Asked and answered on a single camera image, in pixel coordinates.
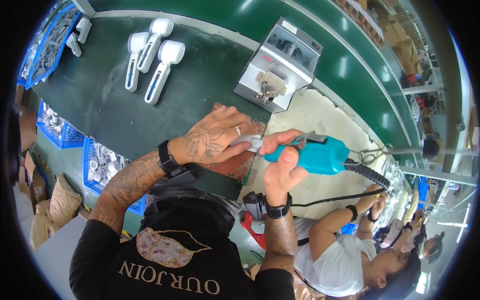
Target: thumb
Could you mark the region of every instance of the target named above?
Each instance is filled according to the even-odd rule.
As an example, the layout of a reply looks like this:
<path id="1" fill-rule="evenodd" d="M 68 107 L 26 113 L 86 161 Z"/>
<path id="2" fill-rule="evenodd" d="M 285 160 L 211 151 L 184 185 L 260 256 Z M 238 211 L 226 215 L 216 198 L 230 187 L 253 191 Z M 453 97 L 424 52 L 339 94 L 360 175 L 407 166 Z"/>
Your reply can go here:
<path id="1" fill-rule="evenodd" d="M 228 146 L 222 152 L 222 156 L 221 156 L 222 161 L 226 161 L 230 157 L 233 157 L 235 155 L 242 153 L 243 151 L 247 150 L 251 146 L 252 144 L 250 142 L 239 142 L 239 143 L 236 143 L 235 145 Z"/>
<path id="2" fill-rule="evenodd" d="M 285 147 L 276 162 L 277 168 L 281 172 L 290 172 L 296 167 L 299 160 L 299 153 L 293 147 Z"/>

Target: tattooed hand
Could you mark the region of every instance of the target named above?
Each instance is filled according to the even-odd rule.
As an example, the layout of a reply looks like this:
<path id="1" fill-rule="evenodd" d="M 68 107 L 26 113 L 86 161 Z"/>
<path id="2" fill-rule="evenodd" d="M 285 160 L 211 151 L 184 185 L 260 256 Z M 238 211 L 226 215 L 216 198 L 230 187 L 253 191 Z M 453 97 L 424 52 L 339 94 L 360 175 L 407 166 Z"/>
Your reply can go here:
<path id="1" fill-rule="evenodd" d="M 241 134 L 257 133 L 248 116 L 240 114 L 234 106 L 222 106 L 206 115 L 186 135 L 170 141 L 168 149 L 179 164 L 223 162 L 252 146 L 249 142 L 229 146 L 239 136 L 235 126 Z"/>

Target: metal machine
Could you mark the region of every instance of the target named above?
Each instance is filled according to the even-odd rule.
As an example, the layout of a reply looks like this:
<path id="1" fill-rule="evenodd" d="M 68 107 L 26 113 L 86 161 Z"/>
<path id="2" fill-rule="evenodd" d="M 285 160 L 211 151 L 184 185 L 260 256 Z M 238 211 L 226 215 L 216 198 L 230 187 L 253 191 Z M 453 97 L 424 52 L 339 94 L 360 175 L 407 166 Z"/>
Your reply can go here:
<path id="1" fill-rule="evenodd" d="M 233 92 L 271 113 L 286 111 L 293 94 L 313 82 L 322 49 L 280 18 L 243 69 Z"/>

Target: red stool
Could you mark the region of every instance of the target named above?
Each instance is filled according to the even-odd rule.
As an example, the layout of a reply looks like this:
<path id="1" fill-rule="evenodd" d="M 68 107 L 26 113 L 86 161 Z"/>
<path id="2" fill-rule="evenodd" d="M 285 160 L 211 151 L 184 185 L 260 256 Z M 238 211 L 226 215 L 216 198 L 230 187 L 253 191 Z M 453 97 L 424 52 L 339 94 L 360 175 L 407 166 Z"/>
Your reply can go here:
<path id="1" fill-rule="evenodd" d="M 242 220 L 241 226 L 251 234 L 253 239 L 257 241 L 260 247 L 262 247 L 264 250 L 267 250 L 267 246 L 265 245 L 264 234 L 256 233 L 255 231 L 253 231 L 252 221 L 253 221 L 253 216 L 250 214 L 250 212 L 247 211 L 247 215 L 245 216 L 245 220 Z"/>

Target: dark hair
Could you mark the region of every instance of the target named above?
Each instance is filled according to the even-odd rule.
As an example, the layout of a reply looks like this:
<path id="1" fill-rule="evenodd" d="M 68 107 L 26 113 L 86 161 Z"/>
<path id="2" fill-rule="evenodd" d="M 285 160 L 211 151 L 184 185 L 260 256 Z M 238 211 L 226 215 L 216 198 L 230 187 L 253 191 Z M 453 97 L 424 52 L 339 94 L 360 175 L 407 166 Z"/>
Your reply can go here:
<path id="1" fill-rule="evenodd" d="M 428 264 L 433 264 L 437 261 L 437 259 L 442 254 L 442 249 L 444 247 L 444 243 L 442 242 L 445 236 L 445 231 L 442 231 L 440 235 L 436 235 L 433 238 L 433 242 L 435 243 L 434 246 L 430 249 L 430 257 L 428 258 Z"/>
<path id="2" fill-rule="evenodd" d="M 388 275 L 384 288 L 368 288 L 358 300 L 401 300 L 410 295 L 416 288 L 420 278 L 421 262 L 418 249 L 410 251 L 405 268 L 397 274 Z"/>

